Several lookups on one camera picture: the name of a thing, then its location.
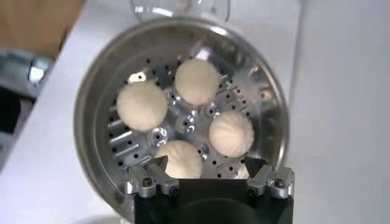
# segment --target white table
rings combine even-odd
[[[269,61],[287,97],[298,18],[298,0],[232,1],[229,23]],[[0,174],[0,223],[89,223],[115,215],[82,172],[74,146],[73,112],[77,89],[91,62],[135,23],[128,0],[86,3]]]

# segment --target black object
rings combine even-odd
[[[20,96],[0,88],[0,131],[12,134],[20,114]]]
[[[135,196],[136,224],[291,224],[293,204],[263,196],[250,197],[246,180],[180,179],[178,197],[159,189],[151,198]]]

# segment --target perforated metal tray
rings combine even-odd
[[[187,58],[208,60],[221,73],[212,102],[194,107],[175,92],[176,69]],[[147,133],[126,127],[116,112],[119,90],[132,82],[154,82],[169,99],[165,121]],[[288,113],[259,53],[211,22],[178,18],[142,24],[109,44],[83,81],[74,120],[80,161],[97,192],[123,216],[124,170],[147,163],[167,141],[184,139],[198,148],[202,178],[246,178],[242,158],[220,155],[208,140],[211,121],[226,110],[237,110],[253,123],[255,141],[247,156],[278,168],[288,143]]]

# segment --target bolt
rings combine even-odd
[[[283,180],[282,179],[276,179],[275,180],[275,186],[276,187],[284,187],[285,186],[285,183],[283,182]]]
[[[177,187],[171,187],[171,189],[169,190],[169,194],[170,194],[172,197],[177,197],[177,196],[179,196],[179,193],[180,193],[180,190],[179,190]]]
[[[248,190],[248,195],[253,198],[257,197],[257,189],[254,187],[250,187]]]
[[[144,187],[149,187],[149,186],[151,186],[152,184],[153,184],[153,180],[152,180],[151,178],[149,178],[149,177],[144,178],[144,180],[142,181],[142,185],[143,185]]]

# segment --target white surface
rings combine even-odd
[[[299,7],[297,1],[274,2],[234,0],[231,21],[261,49],[288,93]],[[135,22],[129,12],[128,0],[87,1],[0,175],[0,223],[85,223],[113,214],[82,173],[73,112],[91,62]]]
[[[389,223],[390,1],[304,12],[287,165],[294,223]]]

